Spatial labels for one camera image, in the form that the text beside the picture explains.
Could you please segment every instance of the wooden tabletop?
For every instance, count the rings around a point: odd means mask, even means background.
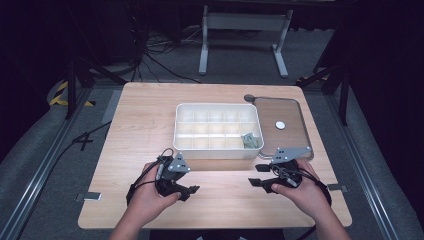
[[[129,186],[143,166],[173,147],[176,107],[180,103],[246,103],[245,94],[291,98],[300,103],[314,150],[310,161],[321,181],[337,183],[303,92],[292,86],[128,83],[124,86],[89,192],[100,201],[86,201],[78,224],[85,229],[114,228],[126,209]],[[314,222],[289,199],[252,187],[248,178],[269,179],[252,160],[187,160],[191,172],[178,181],[200,189],[178,201],[146,225],[155,229],[308,227]],[[332,208],[344,226],[352,219],[341,191],[331,191]]]

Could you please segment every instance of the gray carpet floor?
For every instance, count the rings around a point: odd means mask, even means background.
[[[205,76],[198,74],[201,49],[199,37],[184,47],[151,56],[174,73],[203,83],[294,85],[299,77],[313,74],[312,70],[331,35],[332,31],[290,31],[283,47],[289,72],[289,77],[285,79],[279,76],[270,50],[271,44],[278,39],[274,33],[212,34],[208,72]],[[109,69],[122,67],[110,66]],[[189,79],[176,77],[148,58],[144,58],[138,72],[134,77],[132,75],[129,73],[122,77],[129,81],[196,84]],[[305,88],[304,93],[339,183],[349,189],[344,193],[353,218],[353,224],[347,228],[349,234],[353,239],[424,239],[415,212],[392,177],[354,93],[349,93],[348,126],[341,129],[331,105],[331,102],[337,102],[338,93],[324,96],[316,90],[319,86],[320,83],[314,83]],[[57,86],[46,96],[46,101],[51,99],[56,89]],[[96,105],[83,107],[78,112],[61,150],[82,133],[110,120],[121,90],[122,86],[108,79],[98,79],[88,97],[89,100],[96,101]],[[0,165],[0,226],[5,226],[8,222],[64,124],[65,115],[65,106],[51,106],[50,111],[34,124]],[[376,212],[370,204],[370,196],[355,168],[352,147],[346,142],[343,131],[351,134],[385,212]],[[82,203],[75,201],[77,194],[88,190],[106,136],[107,127],[92,133],[90,139],[93,142],[87,144],[83,151],[81,144],[74,144],[60,158],[23,229],[21,239],[107,239],[111,230],[79,228],[77,221]],[[388,216],[395,236],[388,237],[384,233],[384,226],[376,217],[378,214]],[[286,239],[296,239],[306,230],[285,229]],[[139,239],[149,239],[149,231],[143,230]],[[309,239],[316,239],[316,235],[313,234]]]

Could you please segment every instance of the white button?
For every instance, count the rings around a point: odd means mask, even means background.
[[[275,126],[278,128],[278,129],[284,129],[285,127],[286,127],[286,124],[284,124],[283,122],[281,122],[281,121],[278,121],[278,122],[276,122],[275,123]]]

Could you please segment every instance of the hazard tape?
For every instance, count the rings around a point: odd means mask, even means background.
[[[56,93],[53,96],[53,99],[50,101],[50,105],[62,105],[62,106],[68,106],[67,100],[61,100],[60,97],[62,96],[62,93],[65,91],[66,87],[68,86],[68,81],[63,80],[62,84],[60,84],[59,88],[57,89]],[[87,101],[84,106],[86,107],[93,107],[96,105],[96,101]]]

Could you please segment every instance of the plastic container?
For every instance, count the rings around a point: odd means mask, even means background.
[[[253,134],[254,148],[242,136]],[[177,106],[174,147],[185,159],[254,159],[263,147],[256,107],[251,104],[183,103]]]

